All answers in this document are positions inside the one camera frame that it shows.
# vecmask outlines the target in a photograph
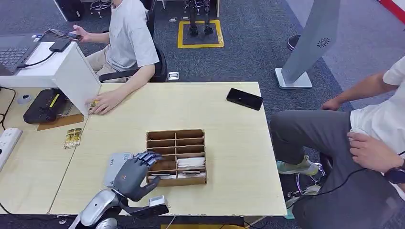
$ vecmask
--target white power strip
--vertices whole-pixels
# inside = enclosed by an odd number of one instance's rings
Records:
[[[0,136],[0,171],[22,134],[18,128],[8,128]]]

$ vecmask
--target beige pants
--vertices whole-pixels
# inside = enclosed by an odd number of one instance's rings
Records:
[[[86,57],[91,68],[96,73],[96,75],[101,76],[107,73],[116,73],[117,71],[109,64],[106,60],[107,46],[102,50],[95,52]],[[125,83],[126,78],[106,80],[106,83]]]

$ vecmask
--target wooden organizer box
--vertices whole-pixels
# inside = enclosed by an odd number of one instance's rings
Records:
[[[177,159],[190,157],[205,158],[204,131],[195,130],[170,130],[153,131],[146,134],[146,148],[163,156],[157,161],[148,172],[151,174],[175,175],[176,179],[161,179],[158,186],[183,186],[201,185],[207,183],[206,163],[201,168],[178,168]],[[200,171],[205,177],[179,178],[182,171]]]

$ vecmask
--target smartphone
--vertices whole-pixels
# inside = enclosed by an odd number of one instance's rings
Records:
[[[232,103],[252,108],[257,111],[260,110],[263,103],[262,97],[247,92],[243,92],[235,88],[231,88],[231,90],[228,93],[228,96],[226,97],[226,100]]]
[[[71,32],[62,32],[62,31],[55,30],[55,29],[48,29],[45,32],[45,34],[49,34],[49,35],[59,37],[59,38],[66,38],[66,39],[70,39],[70,40],[77,41],[77,42],[83,38],[83,36],[81,36],[81,35],[77,35],[77,34],[74,34]]]

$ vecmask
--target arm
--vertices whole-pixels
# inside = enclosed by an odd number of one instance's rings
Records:
[[[353,154],[353,161],[363,168],[386,173],[404,164],[404,159],[382,141],[355,132],[349,132],[347,136],[352,138],[350,153]],[[405,184],[398,186],[405,192]]]
[[[89,41],[95,43],[110,44],[110,33],[88,33]]]
[[[89,114],[104,115],[105,113],[109,112],[132,92],[143,87],[153,77],[154,74],[155,74],[154,64],[141,67],[130,78],[130,80],[128,80],[119,88],[110,92],[102,93],[98,95],[96,98],[87,101],[87,103],[98,101],[97,105],[89,111]]]
[[[371,75],[335,98],[326,101],[321,109],[337,110],[344,102],[373,97],[396,90],[404,80],[405,57],[398,60],[387,72]]]
[[[78,25],[74,25],[72,33],[83,36],[80,42],[96,42],[110,44],[110,33],[89,33]]]
[[[132,92],[143,87],[155,74],[155,65],[150,64],[141,67],[124,85],[117,90],[122,91],[123,95],[127,97]]]
[[[342,92],[335,98],[326,101],[321,109],[337,110],[343,103],[373,97],[398,88],[397,85],[391,85],[384,82],[385,73],[371,75],[357,83],[355,86]]]

